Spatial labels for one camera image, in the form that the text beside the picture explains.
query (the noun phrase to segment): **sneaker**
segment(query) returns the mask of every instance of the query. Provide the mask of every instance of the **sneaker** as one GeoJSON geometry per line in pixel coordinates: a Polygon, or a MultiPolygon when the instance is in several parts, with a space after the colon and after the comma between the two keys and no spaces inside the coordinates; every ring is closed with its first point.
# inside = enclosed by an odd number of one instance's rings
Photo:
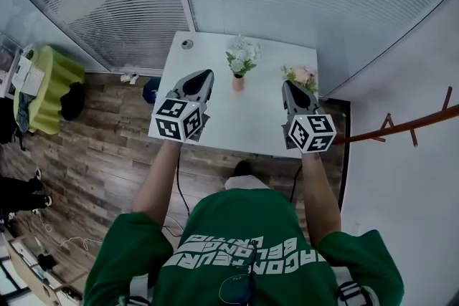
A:
{"type": "Polygon", "coordinates": [[[42,180],[42,170],[37,170],[37,172],[35,173],[35,178],[38,178],[39,181],[42,180]]]}
{"type": "Polygon", "coordinates": [[[50,206],[52,204],[52,197],[51,196],[45,196],[44,203],[46,204],[46,206],[50,206]]]}
{"type": "Polygon", "coordinates": [[[236,165],[235,172],[232,174],[232,177],[247,175],[252,175],[252,167],[250,166],[250,163],[248,163],[247,161],[240,161],[236,165]]]}

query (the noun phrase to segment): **pink flower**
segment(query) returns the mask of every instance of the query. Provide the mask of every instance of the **pink flower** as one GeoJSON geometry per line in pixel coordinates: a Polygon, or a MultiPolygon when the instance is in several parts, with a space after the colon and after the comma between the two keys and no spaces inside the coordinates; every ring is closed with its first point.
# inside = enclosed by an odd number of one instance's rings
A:
{"type": "Polygon", "coordinates": [[[295,73],[295,80],[299,83],[307,83],[311,78],[310,73],[303,67],[295,67],[292,69],[295,73]]]}
{"type": "Polygon", "coordinates": [[[306,69],[306,72],[309,73],[310,78],[316,78],[317,77],[317,70],[315,69],[306,69]]]}

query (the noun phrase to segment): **white wall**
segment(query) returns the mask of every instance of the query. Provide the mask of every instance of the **white wall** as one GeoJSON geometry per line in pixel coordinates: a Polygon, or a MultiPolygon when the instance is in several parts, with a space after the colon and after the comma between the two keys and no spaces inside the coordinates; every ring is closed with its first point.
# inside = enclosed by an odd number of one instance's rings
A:
{"type": "MultiPolygon", "coordinates": [[[[459,0],[421,25],[332,97],[350,100],[352,135],[459,103],[459,0]]],[[[351,144],[344,230],[378,229],[405,285],[403,305],[446,305],[459,290],[459,118],[351,144]]]]}
{"type": "Polygon", "coordinates": [[[22,46],[49,44],[85,66],[87,71],[107,71],[52,23],[30,0],[0,0],[0,30],[22,46]]]}

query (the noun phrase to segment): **white paper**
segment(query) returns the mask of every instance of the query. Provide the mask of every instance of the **white paper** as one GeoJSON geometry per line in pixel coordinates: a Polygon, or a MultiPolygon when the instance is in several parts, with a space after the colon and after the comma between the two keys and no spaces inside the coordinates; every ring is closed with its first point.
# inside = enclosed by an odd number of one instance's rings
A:
{"type": "Polygon", "coordinates": [[[44,72],[40,69],[32,66],[29,73],[27,74],[24,85],[22,86],[21,92],[27,93],[31,96],[36,96],[40,86],[42,85],[44,72]]]}
{"type": "Polygon", "coordinates": [[[16,87],[17,90],[21,90],[22,86],[24,85],[24,82],[27,78],[27,74],[30,71],[30,68],[32,67],[32,62],[28,60],[26,57],[21,56],[21,59],[19,59],[19,63],[16,67],[16,70],[14,71],[13,74],[13,79],[12,83],[13,86],[16,87]]]}

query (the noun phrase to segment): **white flower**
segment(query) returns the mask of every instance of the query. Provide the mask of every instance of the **white flower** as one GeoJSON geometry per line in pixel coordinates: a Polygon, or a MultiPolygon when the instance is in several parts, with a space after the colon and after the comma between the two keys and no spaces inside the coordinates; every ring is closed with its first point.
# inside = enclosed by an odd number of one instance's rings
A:
{"type": "Polygon", "coordinates": [[[256,62],[257,60],[261,59],[261,48],[259,44],[255,44],[252,50],[250,50],[249,58],[253,62],[256,62]]]}
{"type": "Polygon", "coordinates": [[[242,69],[244,69],[244,62],[242,60],[234,59],[231,62],[231,70],[234,73],[240,72],[242,69]]]}
{"type": "Polygon", "coordinates": [[[231,54],[236,58],[236,60],[239,60],[241,62],[244,62],[245,60],[248,60],[250,58],[249,52],[246,50],[231,50],[231,54]]]}
{"type": "Polygon", "coordinates": [[[249,44],[250,44],[249,41],[244,36],[241,36],[239,34],[228,40],[227,49],[238,49],[238,50],[247,49],[249,44]]]}

